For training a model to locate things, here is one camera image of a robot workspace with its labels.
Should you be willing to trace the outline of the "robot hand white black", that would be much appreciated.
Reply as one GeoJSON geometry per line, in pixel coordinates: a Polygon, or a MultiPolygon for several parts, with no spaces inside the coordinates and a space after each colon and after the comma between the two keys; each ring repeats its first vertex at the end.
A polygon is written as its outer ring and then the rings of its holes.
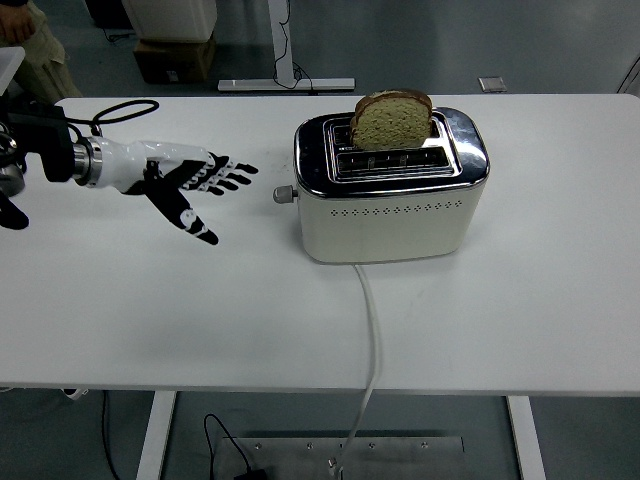
{"type": "Polygon", "coordinates": [[[197,215],[186,191],[222,196],[249,185],[258,169],[205,148],[156,141],[120,144],[97,140],[100,151],[89,185],[111,186],[124,195],[143,195],[175,227],[210,244],[218,237],[197,215]]]}

